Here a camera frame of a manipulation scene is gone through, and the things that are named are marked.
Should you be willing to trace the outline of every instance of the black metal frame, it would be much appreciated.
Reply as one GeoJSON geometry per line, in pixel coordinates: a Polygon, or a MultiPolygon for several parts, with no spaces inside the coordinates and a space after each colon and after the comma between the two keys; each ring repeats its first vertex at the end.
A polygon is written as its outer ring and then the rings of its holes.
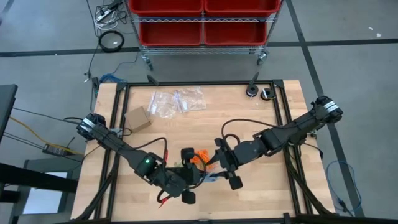
{"type": "MultiPolygon", "coordinates": [[[[159,86],[192,86],[192,85],[247,85],[248,81],[247,80],[237,80],[237,81],[210,81],[210,82],[163,82],[163,83],[159,83],[159,86]]],[[[291,121],[291,115],[290,115],[290,111],[289,111],[289,106],[288,106],[288,102],[287,102],[287,98],[286,98],[286,92],[284,89],[284,85],[283,85],[283,80],[258,80],[255,82],[255,84],[257,85],[270,85],[271,89],[273,91],[276,91],[275,87],[277,86],[280,90],[280,94],[282,96],[282,102],[284,104],[284,108],[285,111],[287,113],[286,114],[286,118],[287,121],[291,121]]],[[[116,120],[116,116],[117,116],[117,110],[118,110],[118,104],[119,104],[119,98],[120,98],[120,94],[121,94],[121,90],[122,88],[124,88],[124,101],[123,101],[123,108],[122,108],[122,114],[121,114],[121,122],[119,127],[124,130],[124,123],[125,123],[125,119],[123,114],[126,113],[127,111],[127,106],[129,103],[129,92],[130,92],[130,88],[132,87],[139,87],[139,86],[156,86],[153,83],[118,83],[118,87],[115,93],[115,98],[114,98],[114,104],[113,104],[113,110],[112,110],[112,117],[111,117],[111,124],[110,126],[112,128],[114,128],[114,124],[115,124],[115,120],[116,120]]],[[[279,104],[278,104],[278,98],[275,97],[273,100],[274,103],[274,108],[275,108],[275,114],[277,116],[277,124],[278,125],[283,125],[282,122],[282,115],[280,112],[280,108],[279,108],[279,104]]],[[[290,160],[290,156],[289,156],[289,149],[285,149],[284,150],[284,157],[285,157],[285,163],[287,162],[291,162],[290,160]]],[[[109,156],[110,156],[110,152],[107,151],[104,157],[104,164],[103,164],[103,168],[101,171],[101,182],[104,181],[104,179],[107,176],[108,173],[108,166],[109,166],[109,156]]],[[[298,169],[298,173],[300,175],[300,177],[305,181],[305,177],[303,175],[303,167],[302,167],[302,163],[301,163],[301,159],[300,156],[298,154],[298,150],[294,149],[294,156],[296,159],[296,165],[297,165],[297,169],[298,169]]],[[[116,168],[118,168],[119,166],[119,160],[120,157],[118,155],[115,155],[114,158],[114,164],[116,164],[116,168]]],[[[292,194],[292,201],[293,201],[293,205],[294,205],[294,211],[295,214],[301,214],[301,209],[300,209],[300,204],[299,204],[299,198],[297,195],[297,189],[295,186],[295,181],[293,179],[293,177],[290,176],[290,174],[287,174],[289,176],[289,185],[290,185],[290,192],[292,194]]],[[[113,211],[113,204],[114,204],[114,197],[116,194],[116,183],[117,183],[117,175],[115,176],[114,180],[112,181],[111,184],[111,189],[110,189],[110,193],[109,193],[109,199],[108,199],[108,207],[107,207],[107,211],[106,211],[106,218],[111,219],[112,217],[112,211],[113,211]]],[[[312,214],[312,207],[311,204],[307,198],[306,195],[304,195],[304,199],[305,199],[305,206],[307,209],[307,213],[312,214]]],[[[100,203],[96,209],[96,217],[95,218],[99,218],[100,212],[101,212],[101,204],[100,203]]],[[[175,220],[175,221],[146,221],[146,222],[112,222],[112,223],[192,223],[192,222],[197,222],[197,220],[175,220]]],[[[211,220],[212,223],[285,223],[285,219],[284,218],[255,218],[255,219],[234,219],[234,220],[211,220]]]]}

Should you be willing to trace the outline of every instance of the cardboard box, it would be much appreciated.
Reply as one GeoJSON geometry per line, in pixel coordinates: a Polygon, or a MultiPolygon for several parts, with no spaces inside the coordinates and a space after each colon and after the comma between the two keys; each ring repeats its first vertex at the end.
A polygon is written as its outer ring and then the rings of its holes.
{"type": "Polygon", "coordinates": [[[146,111],[143,107],[138,107],[132,111],[127,112],[124,117],[127,123],[130,125],[133,133],[139,132],[140,130],[151,125],[146,111]]]}

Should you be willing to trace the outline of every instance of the black puck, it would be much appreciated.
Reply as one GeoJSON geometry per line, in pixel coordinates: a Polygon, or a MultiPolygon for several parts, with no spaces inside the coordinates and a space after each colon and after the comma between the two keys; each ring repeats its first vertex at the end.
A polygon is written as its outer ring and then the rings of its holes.
{"type": "Polygon", "coordinates": [[[270,88],[264,88],[261,91],[261,99],[269,101],[275,98],[275,93],[270,88]]]}
{"type": "Polygon", "coordinates": [[[259,88],[256,85],[248,85],[248,87],[246,88],[246,94],[249,97],[257,96],[258,92],[259,88]]]}

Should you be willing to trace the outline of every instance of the metal wire shelf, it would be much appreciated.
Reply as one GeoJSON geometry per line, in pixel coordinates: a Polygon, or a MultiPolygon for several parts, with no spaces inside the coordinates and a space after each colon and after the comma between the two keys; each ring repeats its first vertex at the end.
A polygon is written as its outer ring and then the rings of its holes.
{"type": "Polygon", "coordinates": [[[135,17],[132,22],[274,22],[271,17],[135,17]]]}
{"type": "Polygon", "coordinates": [[[142,46],[142,52],[147,55],[201,55],[201,54],[254,54],[261,55],[264,53],[264,47],[261,46],[244,46],[244,47],[146,47],[142,46]]]}

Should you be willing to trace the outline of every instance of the red storage bin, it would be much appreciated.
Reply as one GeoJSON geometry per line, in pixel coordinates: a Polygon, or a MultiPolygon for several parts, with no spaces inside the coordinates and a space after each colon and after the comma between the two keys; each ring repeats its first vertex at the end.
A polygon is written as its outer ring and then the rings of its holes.
{"type": "Polygon", "coordinates": [[[201,44],[200,22],[141,22],[139,40],[146,46],[194,46],[201,44]]]}
{"type": "Polygon", "coordinates": [[[205,0],[208,16],[267,17],[279,7],[280,0],[205,0]]]}
{"type": "Polygon", "coordinates": [[[130,0],[130,11],[143,17],[200,16],[203,0],[130,0]]]}
{"type": "Polygon", "coordinates": [[[207,22],[206,45],[263,45],[267,40],[265,22],[207,22]]]}

